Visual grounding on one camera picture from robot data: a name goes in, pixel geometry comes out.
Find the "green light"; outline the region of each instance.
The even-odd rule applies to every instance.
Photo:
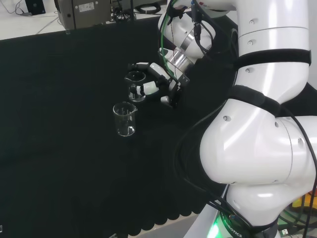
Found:
[[[217,235],[218,235],[218,233],[219,233],[218,224],[217,224],[217,223],[214,223],[214,224],[211,226],[211,228],[210,228],[210,230],[209,230],[209,232],[208,232],[207,238],[216,238]]]

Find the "metal device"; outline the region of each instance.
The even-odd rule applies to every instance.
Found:
[[[109,0],[54,0],[66,30],[91,27],[111,20]]]

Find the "sticker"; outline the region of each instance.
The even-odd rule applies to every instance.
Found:
[[[90,11],[90,10],[94,10],[94,9],[95,9],[95,7],[94,7],[93,2],[79,5],[79,12]]]

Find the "black tablecloth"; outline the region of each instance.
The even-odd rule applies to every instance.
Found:
[[[157,23],[153,18],[0,42],[2,237],[136,235],[201,211],[205,198],[175,180],[172,153],[186,129],[225,99],[234,72],[197,62],[180,108],[147,100],[137,104],[136,133],[122,138],[115,132],[112,107],[127,100],[127,64],[158,62]],[[232,26],[226,18],[218,23]],[[216,50],[226,45],[217,33]],[[229,52],[215,58],[229,59]],[[294,102],[298,114],[307,114],[303,105],[315,96],[305,90]],[[200,174],[198,153],[192,161],[193,173]],[[223,187],[212,188],[220,194]]]

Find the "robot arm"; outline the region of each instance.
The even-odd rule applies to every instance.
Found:
[[[279,104],[303,90],[309,63],[286,58],[275,61],[273,57],[310,50],[307,0],[204,0],[199,4],[209,9],[237,10],[239,57],[248,59],[248,63],[239,68],[236,85],[260,92]],[[174,8],[190,5],[189,0],[178,0]],[[194,23],[183,18],[173,19],[164,35],[194,64],[203,54],[190,34]],[[204,31],[201,44],[211,47]],[[253,57],[261,58],[266,53],[272,55],[266,62]],[[168,66],[174,70],[172,63]],[[317,118],[298,120],[317,151]],[[236,99],[227,100],[206,130],[200,155],[210,179],[233,184],[226,197],[228,203],[258,227],[273,224],[288,204],[312,190],[316,176],[311,153],[294,121],[276,118]]]

